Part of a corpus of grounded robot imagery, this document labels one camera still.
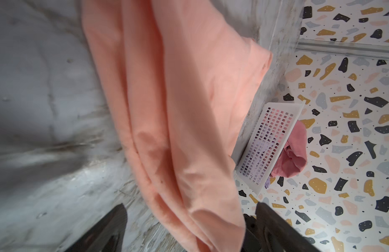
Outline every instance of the pink cloth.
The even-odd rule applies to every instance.
[[[275,163],[271,176],[290,178],[307,165],[307,129],[297,121]]]
[[[208,0],[83,0],[82,22],[155,217],[190,252],[239,251],[230,154],[272,54]]]

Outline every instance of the white plastic basket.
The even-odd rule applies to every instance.
[[[253,130],[251,139],[236,167],[236,173],[259,194],[276,163],[304,103],[269,102]]]

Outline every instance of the grid pattern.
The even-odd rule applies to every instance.
[[[277,149],[294,117],[291,113],[270,107],[261,116],[261,124],[240,167],[240,173],[257,185],[267,172],[267,176],[270,175],[274,165],[272,160],[279,155]]]

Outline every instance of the terrazzo wall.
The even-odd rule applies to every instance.
[[[273,102],[306,100],[307,167],[255,195],[324,252],[389,252],[389,61],[298,51]]]
[[[389,46],[389,0],[306,0],[300,38]]]

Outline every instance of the grey marble surface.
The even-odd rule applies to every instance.
[[[274,53],[237,154],[287,66],[298,2],[215,2],[239,33]],[[0,0],[0,251],[63,251],[123,203],[123,251],[180,252],[121,151],[80,11],[79,0]]]

